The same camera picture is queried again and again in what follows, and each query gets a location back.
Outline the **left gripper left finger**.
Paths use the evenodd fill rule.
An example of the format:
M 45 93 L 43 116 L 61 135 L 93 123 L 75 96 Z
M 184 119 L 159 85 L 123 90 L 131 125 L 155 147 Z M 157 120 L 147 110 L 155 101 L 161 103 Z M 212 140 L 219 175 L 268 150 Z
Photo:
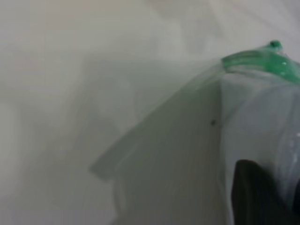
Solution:
M 231 191 L 236 225 L 294 225 L 296 214 L 281 199 L 273 177 L 250 160 L 239 160 Z

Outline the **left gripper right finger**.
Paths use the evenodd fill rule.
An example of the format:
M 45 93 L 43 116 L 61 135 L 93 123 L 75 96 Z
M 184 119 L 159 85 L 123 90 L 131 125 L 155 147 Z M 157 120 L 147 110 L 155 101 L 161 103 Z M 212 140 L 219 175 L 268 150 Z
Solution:
M 298 181 L 295 194 L 294 194 L 294 201 L 293 201 L 293 212 L 295 215 L 295 225 L 300 224 L 300 181 Z

